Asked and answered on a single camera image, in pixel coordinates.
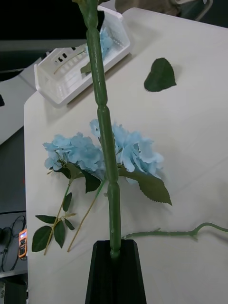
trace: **plastic basket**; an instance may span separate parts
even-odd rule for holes
[[[132,39],[123,16],[105,7],[102,27],[107,28],[114,43],[104,58],[104,71],[113,67],[130,53]],[[54,49],[39,64],[34,65],[36,89],[54,107],[68,104],[84,89],[92,84],[91,73],[81,73],[81,68],[89,62],[83,51],[85,45]]]

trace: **multimeter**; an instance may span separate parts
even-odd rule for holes
[[[19,233],[19,258],[25,257],[27,253],[27,229],[22,230]]]

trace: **white countertop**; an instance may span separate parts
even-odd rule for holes
[[[120,179],[122,234],[153,230],[191,230],[205,221],[228,225],[228,30],[141,9],[124,13],[135,39],[129,55],[106,73],[112,121],[155,140],[164,158],[164,177],[173,207],[154,203]],[[149,93],[143,83],[152,62],[167,58],[177,86]],[[47,175],[43,142],[55,134],[90,133],[96,117],[92,88],[67,107],[53,108],[35,93],[25,104],[25,160],[28,228],[28,286],[31,304],[83,304],[92,245],[108,239],[107,198],[100,194],[67,253],[52,242],[46,256],[32,253],[32,236],[42,222],[36,214],[55,215],[67,179]],[[84,216],[94,193],[84,194],[81,179],[72,186],[77,213]],[[204,228],[199,241],[144,237],[139,248],[147,303],[226,304],[228,235]]]

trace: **hydrangea flower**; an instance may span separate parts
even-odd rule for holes
[[[98,121],[94,119],[90,126],[92,133],[99,136]],[[114,123],[112,129],[115,139],[116,161],[124,165],[129,172],[137,170],[160,178],[157,170],[161,169],[163,157],[152,150],[153,141],[142,137],[137,131],[130,133],[122,125]]]
[[[45,142],[43,146],[49,156],[45,161],[47,169],[53,167],[55,171],[59,170],[61,168],[59,159],[75,163],[88,172],[105,169],[102,151],[93,145],[90,137],[84,137],[81,133],[77,133],[72,138],[55,135],[51,143]]]

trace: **black stand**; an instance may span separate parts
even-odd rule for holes
[[[94,244],[85,304],[146,304],[135,241],[122,240],[117,260],[110,257],[109,241]]]

